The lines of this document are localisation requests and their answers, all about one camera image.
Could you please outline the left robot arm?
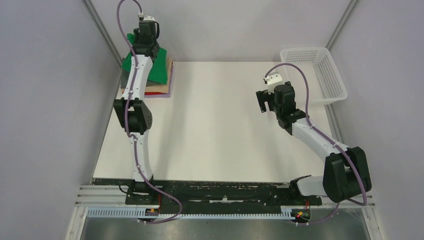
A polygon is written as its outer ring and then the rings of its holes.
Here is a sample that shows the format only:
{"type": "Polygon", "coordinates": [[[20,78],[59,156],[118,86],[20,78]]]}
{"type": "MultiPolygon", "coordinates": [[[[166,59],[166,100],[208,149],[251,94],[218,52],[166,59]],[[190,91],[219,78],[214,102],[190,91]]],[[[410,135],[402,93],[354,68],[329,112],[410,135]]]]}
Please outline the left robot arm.
{"type": "Polygon", "coordinates": [[[149,73],[159,52],[159,24],[152,19],[140,20],[130,45],[131,65],[122,97],[114,100],[113,107],[120,125],[130,140],[133,157],[132,193],[145,204],[153,203],[159,189],[153,184],[149,160],[148,137],[153,115],[147,107],[145,89],[149,73]]]}

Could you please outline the green t-shirt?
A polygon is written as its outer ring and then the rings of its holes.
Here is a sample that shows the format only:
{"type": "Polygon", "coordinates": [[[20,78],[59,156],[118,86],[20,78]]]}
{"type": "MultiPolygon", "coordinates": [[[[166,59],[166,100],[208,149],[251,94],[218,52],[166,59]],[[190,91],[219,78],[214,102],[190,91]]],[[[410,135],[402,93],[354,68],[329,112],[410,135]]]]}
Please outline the green t-shirt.
{"type": "MultiPolygon", "coordinates": [[[[129,52],[122,65],[122,68],[128,73],[131,70],[131,58],[132,54],[129,52]]],[[[159,48],[157,56],[153,61],[148,80],[160,85],[166,85],[168,83],[167,51],[162,47],[159,48]]]]}

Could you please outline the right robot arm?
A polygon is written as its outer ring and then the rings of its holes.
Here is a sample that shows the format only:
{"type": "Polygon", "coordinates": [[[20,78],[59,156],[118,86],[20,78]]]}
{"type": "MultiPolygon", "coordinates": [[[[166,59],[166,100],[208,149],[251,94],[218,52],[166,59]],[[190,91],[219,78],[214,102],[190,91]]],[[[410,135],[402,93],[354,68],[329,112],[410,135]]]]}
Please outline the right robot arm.
{"type": "Polygon", "coordinates": [[[297,108],[295,90],[289,82],[273,90],[257,91],[255,95],[261,112],[275,113],[278,125],[302,141],[324,163],[322,175],[307,175],[291,181],[293,187],[288,196],[293,203],[302,204],[309,196],[323,196],[334,203],[367,204],[372,183],[363,149],[348,147],[317,128],[309,115],[297,108]]]}

